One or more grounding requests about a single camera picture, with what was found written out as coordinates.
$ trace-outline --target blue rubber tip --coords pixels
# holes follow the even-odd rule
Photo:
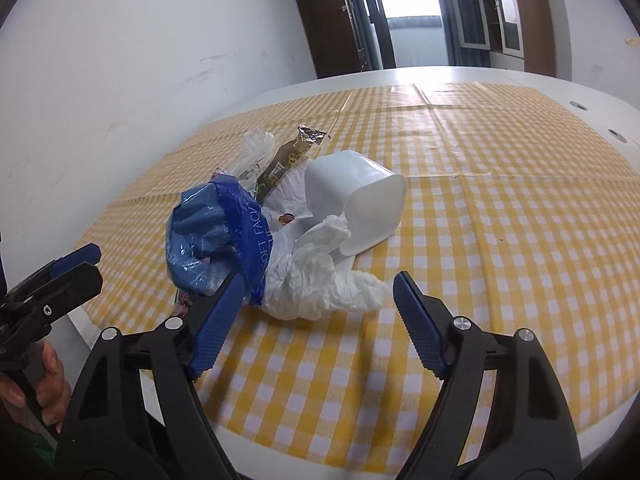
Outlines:
[[[443,380],[449,370],[444,359],[442,335],[422,304],[423,295],[403,273],[394,279],[394,301],[418,357],[427,370]]]
[[[49,277],[53,280],[68,270],[71,270],[80,264],[84,264],[85,262],[95,265],[100,261],[101,257],[102,253],[100,252],[100,247],[96,244],[87,244],[84,247],[80,247],[77,251],[57,260],[51,266]]]
[[[236,274],[193,337],[193,354],[186,366],[192,379],[213,367],[243,301],[244,279]]]

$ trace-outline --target tablecloth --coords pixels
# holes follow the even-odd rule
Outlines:
[[[640,176],[571,112],[531,88],[424,84],[335,92],[208,124],[111,203],[81,243],[102,248],[93,322],[150,330],[172,310],[164,230],[182,190],[208,180],[261,127],[300,123],[409,182],[396,234],[354,268],[423,293],[492,332],[532,329],[578,430],[640,386]],[[479,449],[485,374],[465,457]],[[244,307],[197,389],[210,420],[258,444],[343,468],[396,473],[440,388],[394,308],[318,322]]]

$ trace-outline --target blue plastic packaging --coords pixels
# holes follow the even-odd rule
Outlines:
[[[180,290],[204,296],[234,270],[245,299],[259,306],[272,245],[259,204],[235,177],[219,174],[181,194],[167,223],[167,270]]]

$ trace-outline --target trash pile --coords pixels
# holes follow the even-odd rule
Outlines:
[[[328,136],[301,125],[276,150],[273,134],[248,131],[228,169],[182,193],[165,245],[175,315],[232,270],[246,303],[278,319],[382,308],[385,283],[351,267],[398,227],[406,179],[353,151],[313,160]]]

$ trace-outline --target white plastic container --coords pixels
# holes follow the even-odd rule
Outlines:
[[[306,206],[322,221],[345,214],[351,238],[340,246],[353,256],[389,238],[400,225],[404,176],[351,150],[320,156],[305,172]]]

